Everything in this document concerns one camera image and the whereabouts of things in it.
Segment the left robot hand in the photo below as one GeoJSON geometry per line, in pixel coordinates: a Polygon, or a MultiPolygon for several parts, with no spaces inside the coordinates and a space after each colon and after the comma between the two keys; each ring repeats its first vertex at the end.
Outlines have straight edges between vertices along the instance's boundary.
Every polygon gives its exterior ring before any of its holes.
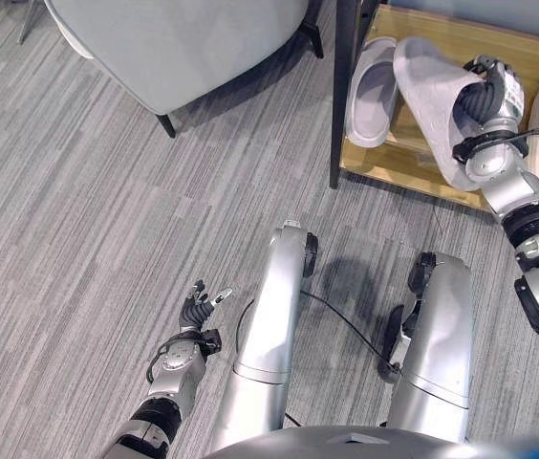
{"type": "Polygon", "coordinates": [[[232,288],[224,288],[214,297],[205,291],[205,283],[197,280],[189,290],[179,314],[181,332],[201,331],[204,323],[210,318],[216,307],[233,293],[232,288]]]}

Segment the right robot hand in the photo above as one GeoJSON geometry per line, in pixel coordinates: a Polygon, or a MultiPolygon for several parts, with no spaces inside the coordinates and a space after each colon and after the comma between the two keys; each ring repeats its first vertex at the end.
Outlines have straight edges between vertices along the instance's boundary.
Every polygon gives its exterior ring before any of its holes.
{"type": "Polygon", "coordinates": [[[461,90],[456,106],[484,129],[501,122],[517,133],[525,113],[525,94],[513,68],[494,56],[478,55],[464,69],[483,78],[461,90]]]}

